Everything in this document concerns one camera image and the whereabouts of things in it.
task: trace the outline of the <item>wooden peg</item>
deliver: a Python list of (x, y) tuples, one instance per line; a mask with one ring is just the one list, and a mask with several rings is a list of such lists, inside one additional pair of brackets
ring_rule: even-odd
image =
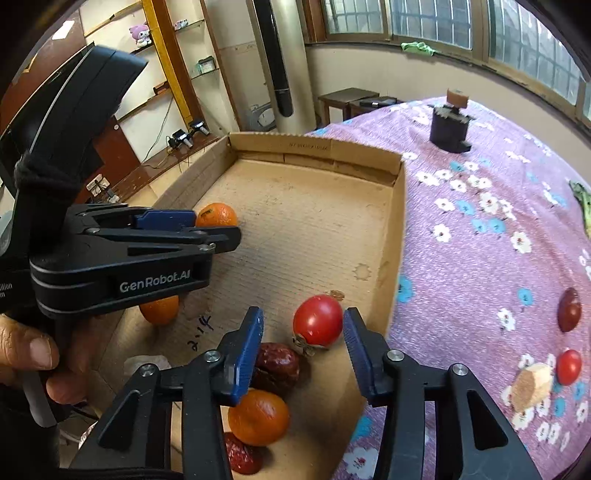
[(515, 411), (525, 411), (548, 397), (552, 381), (552, 370), (546, 364), (533, 364), (519, 372), (511, 387), (511, 404)]

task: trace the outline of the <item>cardboard tray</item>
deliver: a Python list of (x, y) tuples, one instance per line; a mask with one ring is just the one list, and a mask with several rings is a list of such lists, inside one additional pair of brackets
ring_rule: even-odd
[[(124, 313), (99, 367), (115, 391), (129, 356), (162, 354), (186, 364), (215, 348), (251, 305), (265, 313), (267, 342), (290, 345), (296, 308), (331, 291), (371, 329), (387, 331), (405, 230), (400, 155), (325, 138), (230, 134), (154, 207), (199, 211), (211, 202), (236, 210), (240, 247), (215, 256), (210, 286), (182, 299), (173, 324), (156, 329), (137, 307)], [(211, 329), (201, 316), (210, 317)], [(290, 429), (269, 447), (259, 478), (327, 479), (348, 444), (364, 401), (344, 341), (309, 364), (309, 379), (287, 398)], [(173, 412), (171, 440), (180, 450), (180, 406)]]

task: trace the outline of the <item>wall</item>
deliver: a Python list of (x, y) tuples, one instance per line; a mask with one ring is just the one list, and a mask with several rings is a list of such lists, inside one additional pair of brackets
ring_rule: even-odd
[(246, 0), (206, 0), (207, 11), (243, 125), (248, 112), (269, 102)]
[[(134, 3), (134, 0), (87, 0), (80, 7), (80, 16), (85, 32), (132, 3)], [(167, 0), (167, 6), (173, 23), (177, 20), (187, 19), (191, 24), (203, 19), (199, 0)], [(139, 9), (97, 30), (97, 32), (88, 36), (86, 40), (87, 42), (94, 41), (97, 45), (105, 45), (122, 51), (132, 51), (136, 49), (136, 46), (129, 33), (129, 27), (144, 22), (144, 11)], [(190, 76), (195, 75), (194, 66), (198, 60), (210, 55), (215, 57), (212, 41), (204, 22), (179, 31), (177, 41)], [(148, 60), (148, 64), (125, 94), (115, 114), (117, 118), (121, 118), (130, 110), (154, 96), (153, 87), (166, 80), (154, 47), (148, 48), (138, 53), (138, 55)], [(193, 87), (201, 103), (207, 124), (214, 134), (222, 136), (229, 131), (238, 130), (228, 94), (219, 72), (212, 72), (195, 78)], [(121, 128), (140, 161), (164, 149), (167, 146), (167, 135), (170, 136), (180, 128), (186, 130), (176, 102), (170, 92), (150, 102), (134, 115), (124, 119), (121, 122)]]
[[(312, 46), (307, 58), (315, 96), (358, 87), (416, 100), (444, 95), (448, 87), (460, 89), (529, 130), (591, 182), (591, 144), (552, 107), (498, 75), (391, 48)], [(337, 112), (331, 111), (332, 121), (342, 120)]]

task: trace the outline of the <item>finger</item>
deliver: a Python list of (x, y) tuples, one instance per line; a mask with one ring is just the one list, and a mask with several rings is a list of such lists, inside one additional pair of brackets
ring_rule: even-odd
[(67, 353), (66, 365), (75, 373), (88, 372), (98, 344), (100, 318), (93, 317), (76, 326)]
[(15, 383), (16, 376), (12, 368), (0, 365), (0, 383), (11, 387)]
[(64, 405), (74, 405), (83, 401), (86, 398), (87, 388), (87, 375), (67, 369), (55, 372), (46, 383), (47, 394), (53, 401)]
[(60, 360), (49, 335), (0, 315), (0, 365), (17, 370), (51, 370)]

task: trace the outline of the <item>bed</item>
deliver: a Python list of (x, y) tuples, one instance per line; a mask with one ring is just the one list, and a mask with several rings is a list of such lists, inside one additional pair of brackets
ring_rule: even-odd
[[(424, 365), (466, 364), (512, 423), (544, 480), (568, 468), (589, 441), (591, 245), (569, 180), (580, 176), (539, 139), (476, 102), (467, 140), (450, 154), (429, 142), (429, 99), (395, 105), (313, 135), (403, 153), (407, 231), (388, 343)], [(557, 307), (575, 287), (583, 317), (562, 333)], [(583, 357), (577, 381), (513, 411), (511, 384), (533, 362)], [(366, 408), (334, 479), (372, 477), (384, 408)], [(424, 479), (435, 468), (434, 408), (426, 407)]]

